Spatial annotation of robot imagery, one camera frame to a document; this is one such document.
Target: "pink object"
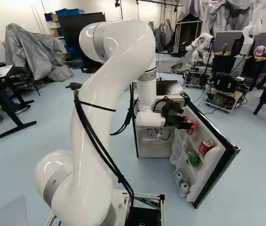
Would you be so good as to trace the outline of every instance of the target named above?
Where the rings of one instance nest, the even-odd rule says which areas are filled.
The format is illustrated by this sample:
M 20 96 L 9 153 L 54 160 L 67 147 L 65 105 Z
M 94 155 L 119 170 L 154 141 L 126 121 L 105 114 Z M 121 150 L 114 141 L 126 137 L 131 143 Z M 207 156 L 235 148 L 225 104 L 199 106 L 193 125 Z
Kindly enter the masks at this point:
M 264 57 L 266 55 L 266 47 L 257 46 L 253 54 L 256 57 Z
M 203 140 L 199 147 L 199 152 L 201 156 L 205 156 L 209 150 L 213 148 L 213 142 L 211 140 Z

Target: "white bottle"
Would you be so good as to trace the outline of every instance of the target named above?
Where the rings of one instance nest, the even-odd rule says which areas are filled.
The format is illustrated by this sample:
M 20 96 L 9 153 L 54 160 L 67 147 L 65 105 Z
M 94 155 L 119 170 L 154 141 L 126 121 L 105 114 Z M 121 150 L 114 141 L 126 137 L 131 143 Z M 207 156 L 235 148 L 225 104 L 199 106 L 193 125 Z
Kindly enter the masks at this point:
M 181 183 L 180 185 L 180 192 L 181 192 L 181 195 L 185 195 L 187 194 L 189 191 L 189 187 L 188 187 L 188 184 L 187 183 Z

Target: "electronic equipment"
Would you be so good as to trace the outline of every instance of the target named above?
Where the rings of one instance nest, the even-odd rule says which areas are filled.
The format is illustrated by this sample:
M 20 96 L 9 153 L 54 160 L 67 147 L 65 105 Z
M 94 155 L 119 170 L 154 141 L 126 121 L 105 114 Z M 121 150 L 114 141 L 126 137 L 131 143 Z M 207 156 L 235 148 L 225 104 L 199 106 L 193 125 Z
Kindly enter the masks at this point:
M 212 86 L 219 92 L 223 93 L 234 93 L 237 90 L 237 80 L 226 73 L 217 73 L 211 79 Z

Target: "red soda can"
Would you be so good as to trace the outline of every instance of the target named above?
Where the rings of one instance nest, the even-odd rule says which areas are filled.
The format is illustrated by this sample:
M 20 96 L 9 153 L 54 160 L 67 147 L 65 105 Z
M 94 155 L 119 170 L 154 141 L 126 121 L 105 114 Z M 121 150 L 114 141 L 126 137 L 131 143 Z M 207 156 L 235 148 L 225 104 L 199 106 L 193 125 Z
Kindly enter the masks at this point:
M 205 156 L 210 149 L 213 148 L 213 142 L 211 140 L 203 140 L 199 147 L 199 152 L 201 156 Z

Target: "white humanoid robot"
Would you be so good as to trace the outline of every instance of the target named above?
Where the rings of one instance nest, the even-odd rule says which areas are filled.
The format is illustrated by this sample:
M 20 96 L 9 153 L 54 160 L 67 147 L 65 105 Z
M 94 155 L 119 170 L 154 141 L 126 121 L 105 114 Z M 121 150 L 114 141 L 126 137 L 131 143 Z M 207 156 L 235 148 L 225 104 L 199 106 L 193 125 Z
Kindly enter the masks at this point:
M 89 58 L 105 64 L 75 96 L 79 104 L 76 102 L 71 120 L 73 151 L 59 150 L 43 158 L 34 171 L 35 183 L 63 225 L 120 226 L 124 225 L 127 209 L 119 213 L 124 207 L 115 206 L 119 196 L 116 197 L 113 189 L 111 168 L 100 157 L 88 129 L 83 127 L 82 114 L 109 151 L 113 109 L 123 91 L 138 79 L 140 111 L 136 123 L 147 127 L 170 123 L 171 120 L 151 109 L 156 99 L 155 38 L 146 23 L 121 20 L 86 26 L 80 33 L 79 43 Z M 175 107 L 180 112 L 182 109 L 177 104 Z M 127 197 L 123 206 L 129 202 Z M 116 221 L 118 215 L 123 220 Z
M 204 65 L 207 63 L 212 63 L 213 53 L 208 62 L 209 58 L 209 48 L 211 47 L 211 40 L 213 36 L 208 33 L 202 33 L 198 38 L 196 38 L 189 46 L 185 47 L 186 51 L 186 62 L 190 65 L 193 65 L 195 62 L 198 62 L 202 59 Z

